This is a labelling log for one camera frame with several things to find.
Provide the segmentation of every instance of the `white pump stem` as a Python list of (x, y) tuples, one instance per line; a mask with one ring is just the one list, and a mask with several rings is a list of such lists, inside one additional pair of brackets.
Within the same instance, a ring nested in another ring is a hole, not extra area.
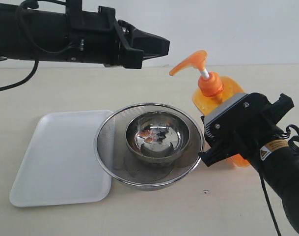
[(199, 72), (205, 80), (209, 79), (209, 74), (208, 74), (208, 71), (206, 70), (206, 68), (204, 70), (200, 70)]

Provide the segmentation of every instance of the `bowl rim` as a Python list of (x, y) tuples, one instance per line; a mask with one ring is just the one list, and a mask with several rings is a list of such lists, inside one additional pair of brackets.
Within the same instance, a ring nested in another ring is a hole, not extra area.
[(181, 180), (182, 178), (184, 178), (187, 174), (189, 174), (190, 172), (192, 172), (199, 164), (199, 162), (201, 161), (200, 156), (198, 155), (198, 153), (196, 155), (198, 155), (196, 161), (193, 163), (192, 167), (189, 168), (188, 170), (186, 170), (184, 173), (182, 173), (181, 175), (179, 175), (176, 178), (173, 178), (171, 180), (165, 181), (165, 182), (161, 182), (161, 183), (137, 183), (137, 182), (133, 182), (133, 181), (128, 181), (126, 179), (121, 178), (120, 176), (115, 175), (112, 171), (110, 171), (105, 164), (103, 163), (103, 161), (101, 160), (99, 153), (98, 153), (98, 137), (100, 134), (101, 129), (104, 127), (104, 125), (115, 115), (117, 115), (118, 113), (125, 111), (129, 108), (133, 108), (133, 107), (139, 107), (139, 106), (160, 106), (160, 107), (166, 107), (166, 108), (170, 108), (173, 110), (176, 110), (177, 112), (180, 112), (181, 114), (183, 114), (184, 116), (186, 116), (195, 126), (195, 128), (198, 131), (198, 134), (200, 136), (200, 140), (201, 140), (201, 147), (200, 147), (200, 151), (201, 152), (204, 149), (204, 145), (205, 145), (205, 140), (204, 140), (204, 136), (202, 135), (202, 131), (199, 127), (199, 125), (197, 124), (197, 122), (186, 112), (182, 111), (181, 109), (178, 109), (174, 106), (168, 105), (168, 104), (164, 104), (164, 103), (152, 103), (152, 102), (143, 102), (143, 103), (135, 103), (129, 106), (125, 106), (115, 112), (113, 112), (112, 114), (110, 114), (103, 122), (102, 124), (99, 126), (96, 135), (95, 135), (95, 139), (94, 139), (94, 150), (95, 150), (95, 156), (96, 159), (98, 161), (98, 163), (100, 164), (100, 166), (102, 167), (102, 169), (111, 177), (113, 177), (114, 179), (116, 179), (119, 182), (122, 182), (126, 185), (130, 185), (133, 187), (139, 187), (139, 188), (156, 188), (156, 187), (163, 187), (163, 186), (167, 186), (170, 184), (173, 184), (179, 180)]
[[(135, 153), (135, 154), (137, 154), (137, 155), (142, 155), (142, 154), (136, 152), (136, 151), (131, 147), (131, 145), (129, 144), (129, 142), (128, 142), (128, 140), (127, 140), (126, 134), (127, 134), (128, 128), (130, 127), (131, 123), (132, 123), (134, 120), (136, 120), (138, 117), (140, 117), (140, 116), (142, 116), (142, 115), (145, 115), (145, 114), (147, 114), (147, 113), (152, 113), (152, 112), (163, 112), (163, 113), (172, 114), (173, 116), (175, 116), (176, 118), (178, 118), (179, 120), (181, 120), (181, 121), (185, 124), (185, 127), (186, 127), (186, 129), (187, 129), (187, 131), (188, 131), (188, 133), (189, 133), (189, 136), (188, 136), (188, 139), (187, 139), (186, 143), (183, 145), (183, 147), (181, 147), (181, 148), (179, 149), (179, 151), (184, 151), (184, 150), (187, 148), (187, 146), (189, 145), (189, 143), (190, 143), (190, 129), (189, 129), (188, 124), (187, 124), (181, 117), (177, 116), (177, 115), (174, 114), (173, 112), (166, 112), (166, 111), (162, 111), (162, 110), (155, 110), (155, 111), (149, 111), (149, 112), (142, 113), (142, 114), (140, 114), (140, 115), (138, 115), (138, 116), (135, 116), (135, 117), (128, 123), (128, 125), (127, 125), (126, 128), (125, 128), (125, 133), (124, 133), (125, 143), (126, 143), (128, 149), (129, 149), (132, 153)], [(145, 156), (145, 155), (142, 155), (142, 156), (144, 156), (145, 158), (148, 158), (148, 159), (164, 160), (164, 159), (170, 158), (170, 157), (172, 157), (172, 156), (174, 156), (174, 155), (176, 155), (176, 154), (169, 155), (169, 156), (165, 156), (165, 157), (151, 157), (151, 156)]]

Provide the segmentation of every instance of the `soap dispenser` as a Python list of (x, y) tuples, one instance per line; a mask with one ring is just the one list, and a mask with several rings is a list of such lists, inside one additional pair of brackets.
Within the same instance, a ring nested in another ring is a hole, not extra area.
[[(173, 76), (180, 70), (190, 66), (199, 70), (201, 75), (198, 80), (198, 89), (193, 94), (192, 101), (204, 116), (207, 116), (234, 94), (244, 92), (241, 86), (232, 78), (219, 76), (215, 72), (207, 71), (205, 68), (206, 57), (206, 51), (197, 51), (176, 65), (169, 72), (169, 75)], [(247, 167), (250, 165), (250, 163), (239, 154), (230, 158), (236, 166)]]

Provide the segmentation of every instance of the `orange pump nozzle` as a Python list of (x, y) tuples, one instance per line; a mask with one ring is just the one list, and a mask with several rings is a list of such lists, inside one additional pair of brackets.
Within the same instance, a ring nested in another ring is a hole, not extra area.
[(207, 97), (215, 96), (223, 90), (223, 83), (217, 73), (206, 70), (206, 57), (206, 51), (197, 51), (170, 70), (169, 75), (173, 76), (180, 70), (192, 66), (201, 73), (198, 86), (202, 93)]

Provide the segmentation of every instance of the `white wall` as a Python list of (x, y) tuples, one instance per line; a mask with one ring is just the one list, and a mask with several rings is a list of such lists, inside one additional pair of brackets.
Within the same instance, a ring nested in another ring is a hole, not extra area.
[[(175, 65), (201, 49), (208, 51), (208, 65), (299, 63), (299, 0), (83, 0), (84, 10), (96, 11), (99, 5), (115, 7), (117, 19), (171, 41), (167, 57), (144, 66)], [(40, 6), (63, 11), (52, 3)], [(0, 67), (31, 65), (0, 62)], [(99, 65), (42, 62), (41, 66)]]

